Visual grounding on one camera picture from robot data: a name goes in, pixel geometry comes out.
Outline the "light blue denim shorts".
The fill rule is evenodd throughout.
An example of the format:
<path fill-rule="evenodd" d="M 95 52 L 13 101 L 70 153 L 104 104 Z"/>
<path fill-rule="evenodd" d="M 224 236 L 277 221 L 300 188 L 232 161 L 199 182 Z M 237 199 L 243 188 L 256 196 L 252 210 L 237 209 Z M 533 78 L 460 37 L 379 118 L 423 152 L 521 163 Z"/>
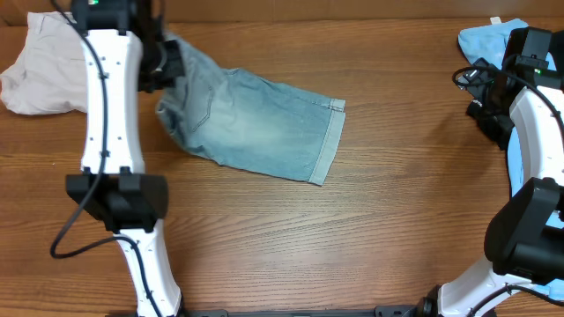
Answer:
<path fill-rule="evenodd" d="M 174 33 L 185 74 L 156 114 L 184 151 L 253 173 L 321 186 L 338 152 L 345 101 L 243 68 L 224 69 Z"/>

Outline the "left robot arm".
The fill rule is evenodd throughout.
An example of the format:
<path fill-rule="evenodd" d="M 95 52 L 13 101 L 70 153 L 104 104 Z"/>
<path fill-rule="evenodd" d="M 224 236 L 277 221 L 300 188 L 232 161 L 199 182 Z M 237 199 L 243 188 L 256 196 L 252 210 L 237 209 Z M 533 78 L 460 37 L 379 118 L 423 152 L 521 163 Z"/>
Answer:
<path fill-rule="evenodd" d="M 81 171 L 65 179 L 78 209 L 56 235 L 50 254 L 87 212 L 104 224 L 127 262 L 136 316 L 185 316 L 184 297 L 164 240 L 168 185 L 145 170 L 138 128 L 139 92 L 172 87 L 183 76 L 176 41 L 164 36 L 162 15 L 141 0 L 77 0 L 63 18 L 78 34 L 85 57 L 87 123 Z"/>

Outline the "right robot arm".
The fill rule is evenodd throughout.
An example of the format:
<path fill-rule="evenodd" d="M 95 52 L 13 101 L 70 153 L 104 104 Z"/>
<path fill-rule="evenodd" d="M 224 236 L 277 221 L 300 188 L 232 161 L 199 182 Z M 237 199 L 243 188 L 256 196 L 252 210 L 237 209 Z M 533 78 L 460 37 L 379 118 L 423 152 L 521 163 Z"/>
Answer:
<path fill-rule="evenodd" d="M 458 70 L 453 80 L 470 90 L 485 87 L 517 130 L 524 184 L 493 217 L 484 256 L 457 279 L 437 286 L 406 311 L 408 316 L 493 316 L 518 292 L 562 306 L 563 292 L 563 83 L 536 56 L 512 55 L 502 69 Z"/>

